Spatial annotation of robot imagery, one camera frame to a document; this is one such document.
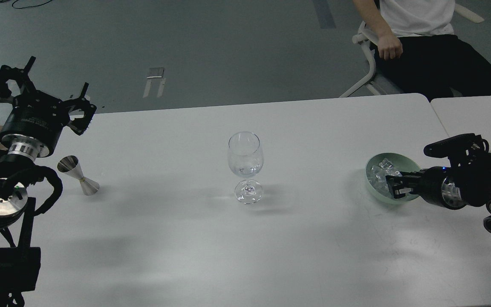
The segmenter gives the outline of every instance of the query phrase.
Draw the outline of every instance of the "metal plate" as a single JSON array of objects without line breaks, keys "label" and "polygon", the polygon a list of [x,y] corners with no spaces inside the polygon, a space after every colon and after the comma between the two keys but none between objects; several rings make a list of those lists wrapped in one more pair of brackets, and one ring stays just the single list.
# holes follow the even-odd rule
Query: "metal plate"
[{"label": "metal plate", "polygon": [[28,200],[28,192],[22,183],[15,186],[9,200],[0,198],[0,217],[15,216],[21,212]]}]

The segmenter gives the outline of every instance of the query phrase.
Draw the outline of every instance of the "robotic arm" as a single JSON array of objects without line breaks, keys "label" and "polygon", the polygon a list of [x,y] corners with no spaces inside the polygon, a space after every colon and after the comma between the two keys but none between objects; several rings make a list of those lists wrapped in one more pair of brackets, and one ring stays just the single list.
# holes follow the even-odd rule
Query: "robotic arm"
[{"label": "robotic arm", "polygon": [[[31,57],[24,68],[7,65],[0,68],[0,103],[12,105],[0,132],[0,142],[8,148],[0,150],[0,232],[11,245],[0,248],[0,306],[23,306],[21,292],[35,289],[41,254],[39,247],[30,247],[33,217],[47,212],[62,194],[62,181],[56,172],[35,165],[35,159],[53,154],[65,126],[83,134],[96,111],[96,106],[86,98],[88,83],[79,97],[67,101],[37,90],[28,77],[34,61]],[[19,95],[12,96],[9,80],[16,81]],[[71,120],[69,114],[77,110],[84,116]],[[26,188],[44,179],[54,191],[36,209],[35,198],[29,197]],[[22,214],[16,246],[7,227]]]},{"label": "robotic arm", "polygon": [[[420,195],[426,202],[450,210],[486,205],[491,214],[491,153],[488,142],[473,133],[460,134],[427,145],[428,157],[448,158],[450,167],[431,167],[402,177],[386,176],[393,198],[406,193]],[[491,216],[484,219],[491,233]]]}]

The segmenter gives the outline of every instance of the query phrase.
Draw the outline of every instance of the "white t-shirt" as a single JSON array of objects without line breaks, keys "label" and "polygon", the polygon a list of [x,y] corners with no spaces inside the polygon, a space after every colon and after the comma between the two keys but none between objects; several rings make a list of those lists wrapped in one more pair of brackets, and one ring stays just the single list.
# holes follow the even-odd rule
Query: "white t-shirt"
[{"label": "white t-shirt", "polygon": [[455,0],[380,0],[380,13],[397,37],[454,34]]}]

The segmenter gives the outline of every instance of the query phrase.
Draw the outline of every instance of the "white table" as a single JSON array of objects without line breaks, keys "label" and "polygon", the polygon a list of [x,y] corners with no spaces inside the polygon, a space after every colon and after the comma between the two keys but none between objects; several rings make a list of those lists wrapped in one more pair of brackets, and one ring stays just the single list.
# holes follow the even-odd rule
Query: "white table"
[{"label": "white table", "polygon": [[438,98],[431,106],[449,136],[481,134],[491,148],[491,96]]},{"label": "white table", "polygon": [[[376,119],[387,124],[374,124]],[[228,138],[251,130],[265,165],[261,202],[233,196]],[[491,304],[483,208],[416,199],[387,206],[363,168],[380,152],[423,167],[446,138],[428,101],[396,95],[106,113],[65,131],[55,168],[76,155],[98,194],[64,194],[35,219],[41,306],[472,306]],[[47,183],[29,188],[41,202]],[[17,236],[18,225],[12,231]]]}]

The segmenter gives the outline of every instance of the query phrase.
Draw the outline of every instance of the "black pants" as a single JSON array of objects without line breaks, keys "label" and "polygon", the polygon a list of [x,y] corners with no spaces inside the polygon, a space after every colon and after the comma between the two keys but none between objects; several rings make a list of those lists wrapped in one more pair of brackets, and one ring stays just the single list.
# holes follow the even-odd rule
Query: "black pants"
[{"label": "black pants", "polygon": [[380,59],[377,68],[405,93],[431,99],[452,97],[450,87],[463,96],[491,95],[491,64],[456,35],[401,37],[403,54],[394,60]]}]

